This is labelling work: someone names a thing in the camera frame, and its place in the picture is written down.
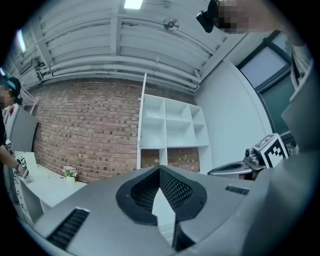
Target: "black mesh cover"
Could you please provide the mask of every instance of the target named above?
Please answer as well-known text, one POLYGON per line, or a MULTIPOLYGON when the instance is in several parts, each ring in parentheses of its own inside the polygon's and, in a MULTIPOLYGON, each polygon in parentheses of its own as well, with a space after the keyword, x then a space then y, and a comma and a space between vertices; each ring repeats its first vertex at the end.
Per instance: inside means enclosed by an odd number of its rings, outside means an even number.
POLYGON ((151 175, 133 186, 131 197, 137 206, 143 207, 146 211, 152 213, 158 190, 159 172, 154 171, 151 175))
POLYGON ((159 188, 175 212, 176 223, 196 217, 207 201, 202 185, 160 165, 125 182, 116 193, 117 204, 134 222, 156 226, 152 209, 159 188))
POLYGON ((170 175, 167 171, 160 169, 160 188, 169 202, 171 208, 183 205, 191 197, 193 190, 186 183, 170 175))

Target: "ceiling light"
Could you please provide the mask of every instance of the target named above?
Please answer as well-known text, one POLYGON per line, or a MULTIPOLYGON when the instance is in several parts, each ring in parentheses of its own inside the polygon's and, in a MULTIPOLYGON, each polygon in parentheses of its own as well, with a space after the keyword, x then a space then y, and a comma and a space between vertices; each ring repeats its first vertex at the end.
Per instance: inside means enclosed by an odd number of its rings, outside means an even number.
POLYGON ((25 41, 24 41, 24 37, 22 36, 22 29, 18 30, 16 36, 18 38, 21 51, 24 53, 26 51, 26 44, 25 44, 25 41))
POLYGON ((137 9, 141 8, 143 0, 125 0, 124 8, 126 9, 137 9))

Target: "white ceiling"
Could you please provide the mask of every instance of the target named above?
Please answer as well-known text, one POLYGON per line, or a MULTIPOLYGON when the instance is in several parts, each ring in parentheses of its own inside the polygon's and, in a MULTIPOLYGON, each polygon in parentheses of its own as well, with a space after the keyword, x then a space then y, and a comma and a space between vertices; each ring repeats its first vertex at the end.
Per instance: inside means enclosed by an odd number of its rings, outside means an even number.
POLYGON ((22 29, 26 52, 14 45, 3 68, 26 88, 39 76, 20 72, 36 59, 44 80, 99 74, 142 81, 148 73, 149 83, 193 92, 243 38, 204 31, 196 16, 209 0, 143 0, 139 10, 124 2, 49 1, 22 29), (165 19, 177 19, 178 30, 167 31, 165 19))

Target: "cubby shelf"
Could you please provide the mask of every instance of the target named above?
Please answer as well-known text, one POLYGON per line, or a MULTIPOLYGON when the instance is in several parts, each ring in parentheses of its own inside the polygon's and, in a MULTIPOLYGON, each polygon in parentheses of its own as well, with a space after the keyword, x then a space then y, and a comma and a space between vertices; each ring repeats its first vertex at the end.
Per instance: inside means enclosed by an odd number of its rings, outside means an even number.
POLYGON ((200 172, 210 171, 211 148, 202 108, 148 94, 143 98, 138 152, 141 149, 159 149, 159 164, 167 165, 167 148, 198 148, 200 172))

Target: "white table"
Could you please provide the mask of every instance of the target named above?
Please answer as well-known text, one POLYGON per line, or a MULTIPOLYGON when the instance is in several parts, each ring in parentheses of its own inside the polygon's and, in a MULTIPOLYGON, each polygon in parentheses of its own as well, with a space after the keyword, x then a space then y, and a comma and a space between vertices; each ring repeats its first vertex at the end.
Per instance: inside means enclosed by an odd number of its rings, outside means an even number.
POLYGON ((26 178, 15 175, 15 189, 23 213, 21 218, 29 225, 33 225, 52 207, 87 185, 79 181, 68 183, 64 176, 37 164, 33 152, 15 151, 14 154, 16 158, 25 158, 29 170, 26 178))

